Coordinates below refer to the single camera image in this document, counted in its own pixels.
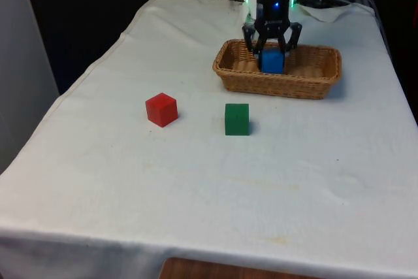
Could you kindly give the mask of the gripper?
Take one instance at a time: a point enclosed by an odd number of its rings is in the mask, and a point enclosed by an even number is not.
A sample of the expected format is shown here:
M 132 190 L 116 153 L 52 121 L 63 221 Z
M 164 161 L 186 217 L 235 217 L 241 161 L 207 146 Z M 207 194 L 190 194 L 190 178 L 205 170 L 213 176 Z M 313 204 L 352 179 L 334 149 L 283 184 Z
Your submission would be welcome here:
M 298 46 L 302 25 L 289 21 L 289 0 L 257 0 L 256 21 L 244 23 L 242 32 L 246 48 L 252 54 L 260 54 L 267 41 L 267 24 L 278 24 L 278 44 L 283 57 Z M 288 40 L 285 32 L 290 29 Z

